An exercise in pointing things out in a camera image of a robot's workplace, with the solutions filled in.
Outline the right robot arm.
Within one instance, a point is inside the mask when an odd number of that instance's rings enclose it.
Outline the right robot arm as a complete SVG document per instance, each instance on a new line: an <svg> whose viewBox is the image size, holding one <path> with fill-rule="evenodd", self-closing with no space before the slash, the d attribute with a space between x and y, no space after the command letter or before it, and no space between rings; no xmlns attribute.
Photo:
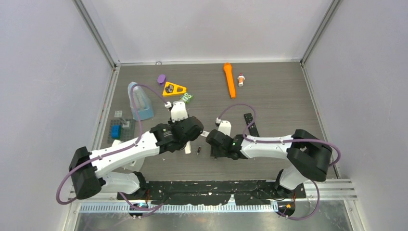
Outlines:
<svg viewBox="0 0 408 231"><path fill-rule="evenodd" d="M275 193L283 198L307 180L324 182L332 155L328 142L316 139L302 129L297 129L293 135L277 138L242 134L232 138L214 129L206 136L206 142L218 157L233 160L256 157L288 160L291 165L279 172L274 185Z"/></svg>

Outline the white rectangular thermometer device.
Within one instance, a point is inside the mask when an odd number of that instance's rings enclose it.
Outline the white rectangular thermometer device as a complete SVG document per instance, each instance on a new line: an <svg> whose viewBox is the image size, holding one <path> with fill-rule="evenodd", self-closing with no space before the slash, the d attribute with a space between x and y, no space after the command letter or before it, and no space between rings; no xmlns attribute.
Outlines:
<svg viewBox="0 0 408 231"><path fill-rule="evenodd" d="M190 154L191 153L191 142L188 141L184 147L184 152L185 154Z"/></svg>

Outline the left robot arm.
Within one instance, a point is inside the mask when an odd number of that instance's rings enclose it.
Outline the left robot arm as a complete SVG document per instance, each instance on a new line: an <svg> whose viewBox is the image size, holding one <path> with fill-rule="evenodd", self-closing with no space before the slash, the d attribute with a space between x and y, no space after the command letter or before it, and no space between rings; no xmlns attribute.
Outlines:
<svg viewBox="0 0 408 231"><path fill-rule="evenodd" d="M102 191L144 198L148 187L141 174L137 170L131 174L117 173L115 169L146 157L181 150L203 130L202 122L190 116L177 122L160 123L139 137L113 147L93 151L78 148L69 165L76 199L88 199Z"/></svg>

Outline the black remote control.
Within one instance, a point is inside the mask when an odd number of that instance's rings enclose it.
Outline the black remote control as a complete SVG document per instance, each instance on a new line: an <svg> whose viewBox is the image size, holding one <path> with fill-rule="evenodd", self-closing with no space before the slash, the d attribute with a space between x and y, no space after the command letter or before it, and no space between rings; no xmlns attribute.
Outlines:
<svg viewBox="0 0 408 231"><path fill-rule="evenodd" d="M249 126L248 127L249 135L254 136L254 137L259 137L258 129L254 122L254 117L252 113L246 113L243 115L243 117L244 117L246 124Z"/></svg>

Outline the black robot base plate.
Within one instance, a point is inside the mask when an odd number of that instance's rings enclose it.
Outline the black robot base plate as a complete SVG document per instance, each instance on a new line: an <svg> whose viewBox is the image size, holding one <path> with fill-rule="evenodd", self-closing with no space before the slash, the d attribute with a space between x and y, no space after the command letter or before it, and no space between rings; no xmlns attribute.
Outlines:
<svg viewBox="0 0 408 231"><path fill-rule="evenodd" d="M287 196L279 195L274 185L273 180L150 181L125 197L154 205L225 205L230 199L236 205L267 205L271 199L306 198L303 184Z"/></svg>

